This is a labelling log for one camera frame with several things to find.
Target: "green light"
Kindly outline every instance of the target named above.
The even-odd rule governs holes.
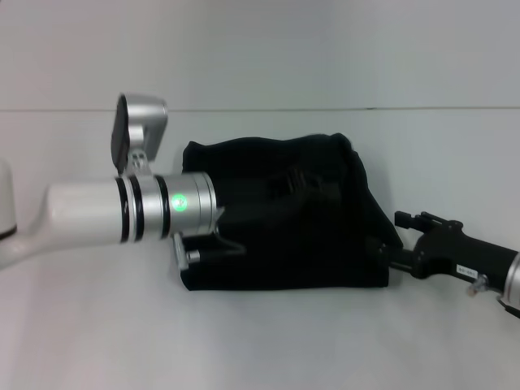
[[[184,211],[188,207],[188,199],[182,193],[176,193],[171,197],[171,206],[175,211]]]

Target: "black bag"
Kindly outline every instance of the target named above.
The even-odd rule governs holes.
[[[247,249],[190,265],[181,272],[187,289],[388,285],[388,264],[367,254],[366,240],[397,248],[402,242],[343,135],[190,142],[183,166],[183,172],[208,173],[226,210],[219,234]],[[196,237],[184,244],[187,250],[204,249],[222,241]]]

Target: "white surface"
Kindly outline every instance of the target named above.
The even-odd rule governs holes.
[[[0,109],[520,106],[511,0],[2,0]]]
[[[0,235],[16,227],[14,196],[11,167],[0,158]]]
[[[1,113],[19,225],[48,182],[112,176],[112,113]],[[383,210],[428,210],[518,248],[516,110],[171,114],[157,172],[189,140],[343,132]],[[408,244],[412,236],[405,236]],[[387,289],[186,292],[171,246],[70,250],[0,272],[0,388],[518,387],[520,320],[447,276]]]

